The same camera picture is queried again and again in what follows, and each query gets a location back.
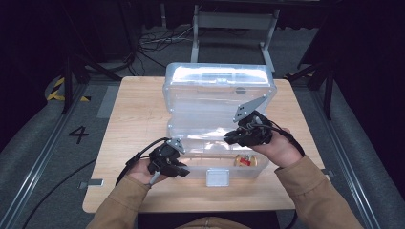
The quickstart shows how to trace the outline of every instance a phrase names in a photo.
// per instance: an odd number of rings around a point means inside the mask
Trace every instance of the tan jacket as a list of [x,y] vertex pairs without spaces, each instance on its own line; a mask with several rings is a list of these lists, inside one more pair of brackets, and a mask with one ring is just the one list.
[[[362,228],[348,203],[333,188],[316,165],[304,156],[300,161],[275,171],[293,200],[298,217],[309,228]],[[98,208],[87,228],[134,228],[138,209],[149,188],[125,176]],[[203,218],[180,227],[245,229],[237,222]]]

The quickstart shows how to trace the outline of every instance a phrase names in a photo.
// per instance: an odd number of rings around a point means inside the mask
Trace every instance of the human arm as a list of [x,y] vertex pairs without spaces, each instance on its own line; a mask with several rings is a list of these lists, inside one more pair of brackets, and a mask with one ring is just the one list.
[[308,156],[301,156],[285,137],[273,132],[270,143],[251,148],[280,166],[275,173],[307,227],[362,228],[348,203],[320,169]]
[[[124,176],[111,194],[98,207],[87,228],[134,228],[135,218],[148,191],[152,175],[149,159],[138,161]],[[160,175],[156,182],[166,179]]]

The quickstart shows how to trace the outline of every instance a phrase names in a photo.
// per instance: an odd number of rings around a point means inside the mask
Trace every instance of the small box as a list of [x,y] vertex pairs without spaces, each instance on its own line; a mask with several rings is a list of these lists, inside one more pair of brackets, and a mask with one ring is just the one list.
[[[168,135],[181,139],[188,166],[187,177],[205,178],[209,169],[229,170],[230,178],[254,178],[268,159],[250,148],[228,145],[224,135],[235,130],[238,106],[266,95],[256,110],[266,115],[266,106],[276,94],[271,70],[266,65],[172,63],[167,66],[163,94],[172,114]],[[238,158],[254,158],[239,163]]]

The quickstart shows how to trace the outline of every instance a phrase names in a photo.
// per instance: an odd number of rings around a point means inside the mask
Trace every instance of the clear plastic box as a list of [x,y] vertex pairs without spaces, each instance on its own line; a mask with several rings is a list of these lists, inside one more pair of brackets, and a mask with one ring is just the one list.
[[[276,94],[271,70],[266,65],[172,63],[167,66],[163,94],[172,114],[168,135],[181,139],[181,156],[191,173],[205,178],[207,170],[228,170],[230,178],[254,178],[268,165],[265,156],[247,147],[229,146],[224,134],[235,130],[239,105],[267,95],[256,110],[266,115],[266,106]],[[255,166],[235,165],[237,156],[253,156]]]

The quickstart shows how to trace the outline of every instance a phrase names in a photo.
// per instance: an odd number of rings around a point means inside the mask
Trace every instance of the wooden table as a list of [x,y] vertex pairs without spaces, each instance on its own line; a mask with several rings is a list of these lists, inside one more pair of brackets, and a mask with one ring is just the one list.
[[[125,77],[108,124],[90,186],[83,202],[88,213],[96,211],[115,187],[125,162],[152,141],[166,136],[170,114],[162,94],[164,77]],[[288,127],[306,154],[324,168],[312,135],[288,81],[276,79],[278,92],[266,109],[268,118]],[[255,179],[231,179],[229,187],[206,187],[205,179],[168,178],[154,185],[139,211],[215,212],[293,209],[294,205],[274,174],[270,163]]]

